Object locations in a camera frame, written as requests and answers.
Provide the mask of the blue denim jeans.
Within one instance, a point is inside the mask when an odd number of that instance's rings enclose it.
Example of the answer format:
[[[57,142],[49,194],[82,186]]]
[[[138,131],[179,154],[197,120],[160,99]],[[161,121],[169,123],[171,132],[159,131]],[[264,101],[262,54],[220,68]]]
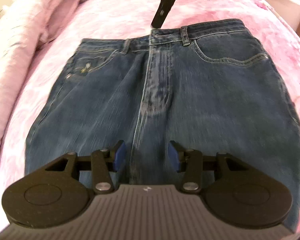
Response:
[[[25,173],[67,153],[123,140],[115,184],[176,184],[171,140],[228,152],[283,183],[300,214],[300,120],[270,55],[240,20],[157,29],[127,40],[85,38],[26,139]]]

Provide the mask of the pink rose bedsheet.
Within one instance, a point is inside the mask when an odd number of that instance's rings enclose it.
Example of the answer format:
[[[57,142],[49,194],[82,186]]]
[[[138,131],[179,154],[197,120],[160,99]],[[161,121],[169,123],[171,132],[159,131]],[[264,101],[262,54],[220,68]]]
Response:
[[[143,20],[136,16],[131,22],[119,18],[119,23],[125,30],[130,30],[132,23],[144,23],[143,33],[130,34],[125,37],[88,36],[84,38],[133,38],[148,35],[152,17],[159,3],[160,0],[153,10],[143,9],[145,16]],[[262,42],[283,77],[300,117],[300,38],[265,0],[177,0],[164,26],[177,28],[227,18],[242,20],[251,33]],[[8,225],[1,205],[1,197],[6,187],[16,180],[18,179],[9,180],[5,184],[0,183],[0,232]]]

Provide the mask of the white striped rolled duvet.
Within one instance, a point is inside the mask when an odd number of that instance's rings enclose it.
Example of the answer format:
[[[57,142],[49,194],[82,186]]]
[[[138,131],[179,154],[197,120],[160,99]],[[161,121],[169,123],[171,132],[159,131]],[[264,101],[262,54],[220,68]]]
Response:
[[[0,183],[21,178],[25,139],[70,54],[84,37],[143,33],[158,0],[17,0],[0,20]]]

